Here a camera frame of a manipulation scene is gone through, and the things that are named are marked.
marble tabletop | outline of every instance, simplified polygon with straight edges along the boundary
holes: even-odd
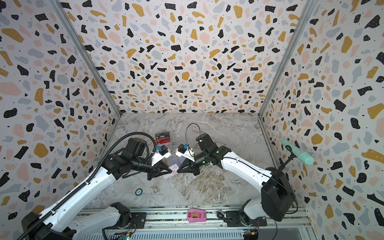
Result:
[[[145,132],[154,137],[155,133],[170,132],[173,153],[168,159],[176,157],[175,149],[185,144],[185,129],[190,123],[197,123],[201,132],[206,132],[218,145],[224,145],[245,160],[261,168],[273,167],[265,139],[257,121],[257,114],[250,113],[124,113],[119,122],[112,143],[121,136],[135,131]],[[199,129],[189,127],[188,143],[196,153],[200,152],[196,141]],[[135,136],[151,141],[145,136]],[[115,150],[124,147],[122,141]],[[142,189],[140,196],[135,195]],[[204,166],[200,175],[183,173],[169,179],[157,177],[147,180],[146,173],[139,173],[126,179],[119,179],[105,188],[86,208],[106,208],[114,202],[125,206],[203,206],[203,205],[240,205],[250,198],[259,197],[260,193],[240,176],[217,166]]]

mint green microphone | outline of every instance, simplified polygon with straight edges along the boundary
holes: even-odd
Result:
[[[284,146],[290,146],[292,148],[293,154],[295,154],[297,156],[297,158],[300,160],[300,162],[305,163],[306,165],[313,164],[314,159],[313,159],[313,157],[311,157],[311,155],[309,155],[309,153],[300,150],[294,144],[290,143],[289,141],[287,141],[285,139],[280,138],[280,142]]]

terrazzo patterned wall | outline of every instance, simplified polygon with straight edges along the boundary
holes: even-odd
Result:
[[[306,1],[63,1],[122,112],[259,112]]]
[[[384,239],[384,1],[321,1],[262,119],[318,239]]]
[[[0,239],[96,166],[117,116],[45,1],[0,1]]]

pink tape dispenser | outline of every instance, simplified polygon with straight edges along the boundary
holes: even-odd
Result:
[[[206,222],[207,211],[202,209],[189,209],[187,212],[188,222]]]

metal corner post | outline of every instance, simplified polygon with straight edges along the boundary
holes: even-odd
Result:
[[[112,108],[112,111],[116,113],[116,115],[120,118],[121,112],[117,108],[117,105],[112,98],[111,94],[109,93],[109,90],[107,86],[104,84],[103,80],[101,79],[100,74],[97,72],[95,65],[93,64],[93,61],[91,60],[91,57],[87,54],[83,44],[81,43],[78,34],[76,33],[75,28],[69,21],[65,11],[61,7],[61,3],[59,0],[48,0],[48,2],[51,5],[51,8],[53,12],[57,15],[59,18],[59,21],[61,22],[63,28],[69,35],[70,39],[72,40],[73,44],[75,45],[77,51],[79,52],[80,56],[84,60],[85,64],[87,65],[89,71],[93,75],[93,78],[96,80],[96,83],[100,87],[101,92],[104,94],[105,98],[107,99],[110,107]]]
[[[306,27],[307,23],[309,22],[309,19],[311,17],[313,9],[315,8],[315,6],[317,5],[318,2],[319,2],[319,0],[307,0],[307,3],[304,6],[303,13],[300,17],[300,20],[297,24],[295,32],[292,36],[292,39],[291,39],[290,43],[288,44],[288,47],[285,51],[283,59],[281,60],[281,64],[279,66],[279,69],[277,70],[276,75],[272,80],[272,84],[269,86],[269,91],[267,92],[265,99],[264,99],[264,102],[263,102],[263,105],[260,108],[259,116],[264,115],[264,113],[266,112],[266,110],[268,108],[268,103],[269,103],[269,101],[271,101],[272,96],[275,93],[274,89],[277,87],[279,80],[284,73],[284,69],[286,68],[286,66],[289,62],[289,58],[292,56],[292,53],[295,50],[296,45],[300,41],[300,37],[303,34],[305,27]]]

